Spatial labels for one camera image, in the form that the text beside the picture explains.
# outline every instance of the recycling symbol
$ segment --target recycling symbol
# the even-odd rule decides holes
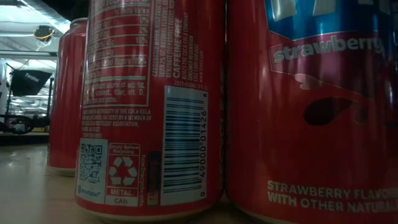
[[[117,157],[113,162],[113,166],[109,168],[109,175],[111,176],[111,182],[113,185],[121,185],[122,177],[116,177],[115,175],[118,173],[118,168],[121,166],[122,162],[128,168],[129,175],[123,177],[124,186],[130,186],[134,183],[138,173],[137,169],[132,166],[132,160],[130,157]]]

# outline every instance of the qr code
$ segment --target qr code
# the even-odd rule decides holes
[[[102,168],[102,146],[81,144],[79,179],[89,183],[100,181]]]

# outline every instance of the soda can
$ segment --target soda can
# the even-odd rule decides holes
[[[90,1],[81,208],[154,221],[219,200],[224,11],[222,0]]]
[[[72,21],[60,39],[51,113],[48,166],[75,175],[80,142],[80,104],[83,84],[87,18]]]
[[[228,4],[228,198],[269,223],[397,223],[390,1]]]

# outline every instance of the table surface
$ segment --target table surface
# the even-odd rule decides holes
[[[47,145],[0,147],[0,223],[95,224],[74,202],[74,178],[47,167]],[[171,223],[257,223],[225,198],[195,217]]]

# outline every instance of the can bottom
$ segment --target can bottom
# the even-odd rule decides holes
[[[246,209],[240,207],[239,205],[237,205],[235,203],[234,203],[234,205],[238,209],[240,209],[242,212],[250,215],[251,217],[257,218],[258,220],[261,220],[261,221],[269,223],[269,224],[296,224],[296,223],[292,223],[292,222],[288,222],[288,221],[283,221],[283,220],[278,220],[278,219],[275,219],[275,218],[267,217],[267,216],[264,216],[264,215],[259,215],[259,214],[250,212],[249,210],[246,210]]]
[[[99,213],[99,212],[93,212],[89,209],[83,208],[79,206],[80,209],[83,211],[89,213],[90,215],[96,216],[99,218],[102,222],[105,223],[125,223],[125,222],[160,222],[160,221],[168,221],[168,220],[176,220],[179,218],[185,218],[191,215],[196,215],[201,212],[204,212],[205,210],[208,210],[211,208],[212,205],[198,208],[189,212],[182,212],[182,213],[175,213],[172,215],[153,215],[153,216],[141,216],[141,217],[131,217],[131,216],[125,216],[125,215],[110,215],[110,214],[104,214],[104,213]]]
[[[49,166],[52,170],[54,170],[57,174],[65,176],[65,177],[75,177],[76,169],[67,169],[67,168],[58,168]]]

